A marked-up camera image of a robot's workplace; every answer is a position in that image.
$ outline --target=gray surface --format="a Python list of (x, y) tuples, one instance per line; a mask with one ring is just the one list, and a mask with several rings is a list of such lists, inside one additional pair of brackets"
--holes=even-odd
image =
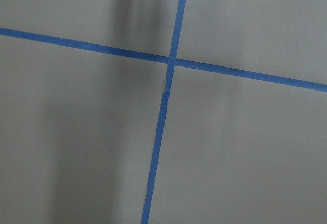
[(0, 26), (169, 55), (178, 0), (0, 0)]
[(326, 223), (326, 103), (176, 68), (149, 223)]
[(0, 223), (139, 223), (163, 64), (0, 36)]
[(187, 0), (178, 57), (327, 83), (327, 0)]

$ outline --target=tape strip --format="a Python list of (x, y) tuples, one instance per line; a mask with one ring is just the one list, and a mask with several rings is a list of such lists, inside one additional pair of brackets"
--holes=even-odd
[[(148, 54), (148, 53), (143, 53), (133, 50), (119, 49), (119, 48), (98, 45), (89, 42), (75, 41), (75, 40), (70, 40), (60, 37), (46, 36), (46, 35), (40, 35), (35, 33), (24, 32), (24, 31), (6, 29), (6, 28), (0, 28), (0, 35), (32, 40), (32, 41), (45, 42), (45, 43), (50, 43), (50, 44), (55, 44), (55, 45), (60, 45), (70, 48), (84, 49), (84, 50), (89, 50), (99, 53), (125, 56), (129, 58), (147, 60), (147, 61), (164, 63), (164, 64), (167, 64), (169, 59), (166, 56)], [(233, 69), (229, 67), (200, 63), (200, 62), (189, 61), (184, 59), (176, 59), (175, 65), (186, 67), (186, 68), (208, 71), (208, 72), (221, 73), (221, 74), (232, 75), (237, 77), (244, 77), (244, 78), (256, 79), (260, 81), (267, 81), (267, 82), (284, 84), (288, 86), (302, 87), (302, 88), (327, 92), (327, 85), (322, 83), (307, 82), (307, 81), (302, 81), (293, 78), (280, 77), (280, 76), (245, 71), (240, 69)]]
[(223, 67), (223, 66), (219, 66), (219, 65), (199, 63), (199, 62), (194, 62), (194, 61), (189, 61), (189, 60), (184, 60), (184, 59), (177, 59), (176, 65), (186, 67), (186, 68), (199, 69), (199, 70), (208, 71), (208, 72), (227, 74), (227, 75), (232, 75), (232, 76), (237, 76), (237, 77), (244, 77), (244, 78), (250, 78), (250, 79), (255, 79), (255, 80), (260, 80), (260, 81), (273, 82), (273, 83), (279, 83), (279, 84), (284, 84), (284, 85), (288, 85), (288, 86), (302, 87), (302, 88), (327, 92), (326, 84), (320, 84), (320, 83), (316, 83), (316, 82), (307, 82), (307, 81), (302, 81), (302, 80), (298, 80), (298, 79), (274, 76), (274, 75), (263, 74), (263, 73), (258, 73), (258, 72), (250, 72), (250, 71), (245, 71), (245, 70), (240, 70), (240, 69)]
[(170, 89), (171, 89), (173, 75), (174, 75), (174, 68), (175, 68), (175, 62), (176, 62), (176, 56), (177, 56), (177, 50), (179, 44), (180, 31), (182, 28), (185, 5), (186, 5), (186, 0), (178, 1), (173, 38), (170, 47), (169, 60), (168, 60), (167, 71), (166, 71), (165, 91), (162, 94), (162, 98), (161, 98), (160, 112), (159, 112), (156, 136), (153, 145), (152, 159), (151, 159), (149, 177), (147, 183), (147, 195), (143, 205), (141, 224), (147, 224), (149, 221), (154, 183), (157, 174), (162, 135), (164, 133), (166, 114), (167, 114), (167, 105), (168, 105)]
[(159, 63), (168, 63), (168, 57), (155, 55), (155, 54), (148, 54), (133, 50), (126, 50), (126, 49), (119, 49), (89, 42), (83, 42), (83, 41), (75, 41), (60, 37), (54, 37), (54, 36), (46, 36), (41, 34), (35, 34), (25, 31), (17, 31), (17, 30), (11, 30), (6, 28), (0, 28), (0, 35), (3, 36), (11, 36), (26, 40), (32, 40), (32, 41), (39, 41), (39, 42), (45, 42), (75, 49), (84, 49), (84, 50), (90, 50), (94, 52), (99, 53), (105, 53), (105, 54), (113, 54), (118, 56), (125, 56), (135, 59), (142, 59), (142, 60), (148, 60), (153, 62), (159, 62)]

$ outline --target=gray wall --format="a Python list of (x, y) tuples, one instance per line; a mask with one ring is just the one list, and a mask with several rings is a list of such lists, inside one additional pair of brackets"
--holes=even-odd
[[(178, 0), (0, 0), (0, 27), (168, 56)], [(179, 58), (327, 83), (327, 0), (187, 0)], [(0, 223), (139, 223), (166, 66), (0, 36)], [(327, 95), (176, 68), (149, 223), (325, 223)]]

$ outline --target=blue painter's tape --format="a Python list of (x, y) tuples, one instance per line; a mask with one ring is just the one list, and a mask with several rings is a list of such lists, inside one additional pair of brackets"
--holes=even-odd
[(182, 28), (185, 5), (186, 5), (186, 0), (178, 1), (174, 32), (173, 32), (172, 43), (169, 53), (169, 60), (168, 60), (167, 71), (166, 71), (165, 91), (161, 98), (160, 112), (159, 112), (156, 136), (153, 145), (152, 159), (151, 159), (149, 177), (147, 183), (147, 194), (143, 205), (141, 224), (148, 224), (149, 222), (154, 183), (157, 174), (162, 135), (164, 133), (166, 114), (167, 114), (167, 105), (168, 105), (170, 89), (173, 81), (175, 62), (176, 62), (176, 56), (177, 56), (177, 50), (179, 44), (180, 31)]
[[(75, 41), (75, 40), (70, 40), (70, 39), (65, 39), (65, 38), (40, 35), (40, 34), (35, 34), (35, 33), (24, 32), (24, 31), (6, 29), (6, 28), (0, 28), (0, 35), (21, 38), (21, 39), (27, 39), (27, 40), (32, 40), (32, 41), (45, 42), (45, 43), (61, 45), (61, 46), (70, 47), (70, 48), (84, 49), (84, 50), (89, 50), (89, 51), (94, 51), (94, 52), (99, 52), (99, 53), (125, 56), (125, 57), (130, 57), (130, 58), (135, 58), (135, 59), (141, 59), (141, 60), (148, 60), (148, 61), (164, 63), (164, 64), (167, 64), (168, 59), (169, 59), (166, 56), (142, 53), (142, 52), (133, 51), (133, 50), (119, 49), (119, 48), (103, 46), (103, 45), (98, 45), (98, 44), (93, 44), (93, 43), (88, 43), (88, 42)], [(256, 79), (256, 80), (261, 80), (261, 81), (284, 84), (284, 85), (288, 85), (288, 86), (302, 87), (302, 88), (327, 92), (327, 85), (322, 84), (322, 83), (307, 82), (307, 81), (298, 80), (298, 79), (274, 76), (274, 75), (258, 73), (258, 72), (250, 72), (250, 71), (245, 71), (245, 70), (240, 70), (240, 69), (233, 69), (233, 68), (228, 68), (228, 67), (224, 67), (224, 66), (200, 63), (200, 62), (189, 61), (189, 60), (184, 60), (184, 59), (176, 59), (175, 65), (182, 66), (185, 68), (193, 68), (193, 69), (198, 69), (198, 70), (203, 70), (203, 71), (208, 71), (208, 72), (221, 73), (221, 74), (226, 74), (226, 75), (244, 77), (244, 78), (249, 78), (249, 79)]]
[(316, 82), (307, 82), (287, 77), (280, 77), (280, 76), (274, 76), (269, 74), (263, 74), (258, 72), (250, 72), (240, 69), (233, 69), (228, 67), (223, 67), (219, 65), (213, 65), (213, 64), (205, 64), (205, 63), (199, 63), (184, 59), (177, 59), (176, 60), (177, 66), (182, 66), (186, 68), (193, 68), (193, 69), (199, 69), (203, 71), (209, 71), (209, 72), (215, 72), (215, 73), (221, 73), (221, 74), (227, 74), (237, 77), (244, 77), (244, 78), (250, 78), (250, 79), (256, 79), (266, 82), (273, 82), (273, 83), (279, 83), (284, 84), (288, 86), (295, 86), (295, 87), (302, 87), (307, 89), (313, 89), (317, 91), (323, 91), (327, 92), (327, 85), (316, 83)]
[(165, 63), (165, 64), (168, 63), (168, 57), (164, 57), (160, 55), (142, 53), (133, 50), (119, 49), (119, 48), (114, 48), (114, 47), (109, 47), (109, 46), (104, 46), (104, 45), (99, 45), (89, 42), (75, 41), (75, 40), (54, 37), (54, 36), (40, 35), (30, 32), (0, 28), (0, 35), (22, 38), (32, 41), (45, 42), (45, 43), (71, 47), (76, 49), (90, 50), (99, 53), (113, 54), (118, 56), (125, 56), (125, 57), (148, 60), (148, 61)]

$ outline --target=blue tape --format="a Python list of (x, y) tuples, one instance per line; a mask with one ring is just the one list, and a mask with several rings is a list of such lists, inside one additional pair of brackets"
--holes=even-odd
[(273, 82), (273, 83), (279, 83), (284, 84), (288, 86), (294, 86), (294, 87), (302, 87), (307, 89), (313, 89), (317, 91), (323, 91), (327, 92), (327, 85), (316, 83), (316, 82), (307, 82), (287, 77), (280, 77), (280, 76), (274, 76), (269, 74), (263, 74), (258, 72), (250, 72), (240, 69), (233, 69), (229, 67), (223, 67), (219, 65), (213, 65), (213, 64), (205, 64), (205, 63), (199, 63), (184, 59), (177, 59), (176, 60), (177, 66), (182, 66), (186, 68), (193, 68), (193, 69), (199, 69), (203, 71), (208, 72), (215, 72), (215, 73), (221, 73), (221, 74), (227, 74), (237, 77), (244, 77), (244, 78), (250, 78), (260, 81), (266, 81), (266, 82)]
[[(119, 49), (119, 48), (103, 46), (103, 45), (98, 45), (98, 44), (93, 44), (83, 41), (75, 41), (75, 40), (70, 40), (60, 37), (46, 36), (46, 35), (11, 30), (6, 28), (0, 28), (0, 35), (22, 38), (32, 41), (45, 42), (45, 43), (50, 43), (50, 44), (55, 44), (55, 45), (60, 45), (70, 48), (84, 49), (84, 50), (89, 50), (99, 53), (125, 56), (125, 57), (164, 63), (164, 64), (167, 64), (169, 60), (169, 58), (166, 56), (148, 54), (148, 53), (143, 53), (133, 50)], [(260, 81), (267, 81), (267, 82), (284, 84), (288, 86), (302, 87), (302, 88), (327, 92), (327, 85), (322, 83), (307, 82), (298, 79), (274, 76), (274, 75), (258, 73), (258, 72), (250, 72), (240, 69), (233, 69), (224, 66), (200, 63), (200, 62), (189, 61), (184, 59), (176, 59), (175, 65), (186, 67), (186, 68), (208, 71), (208, 72), (221, 73), (221, 74), (232, 75), (237, 77), (244, 77), (244, 78), (256, 79)]]
[(109, 47), (109, 46), (104, 46), (104, 45), (99, 45), (89, 42), (83, 42), (83, 41), (75, 41), (75, 40), (70, 40), (60, 37), (40, 35), (30, 32), (0, 28), (0, 35), (22, 38), (32, 41), (45, 42), (45, 43), (50, 43), (50, 44), (55, 44), (55, 45), (60, 45), (70, 48), (90, 50), (99, 53), (113, 54), (118, 56), (125, 56), (125, 57), (148, 60), (148, 61), (165, 63), (165, 64), (168, 63), (168, 57), (165, 56), (142, 53), (133, 50), (119, 49), (119, 48), (114, 48), (114, 47)]
[(170, 89), (173, 81), (175, 62), (176, 62), (180, 32), (182, 28), (185, 5), (186, 5), (186, 0), (178, 1), (174, 32), (173, 32), (172, 43), (169, 53), (169, 60), (168, 60), (167, 71), (166, 71), (165, 91), (162, 94), (162, 98), (161, 98), (160, 112), (159, 112), (156, 136), (153, 145), (152, 159), (151, 159), (149, 177), (147, 183), (147, 195), (143, 205), (141, 224), (147, 224), (149, 221), (154, 183), (157, 174), (162, 135), (164, 133), (166, 114), (167, 114), (167, 105), (168, 105)]

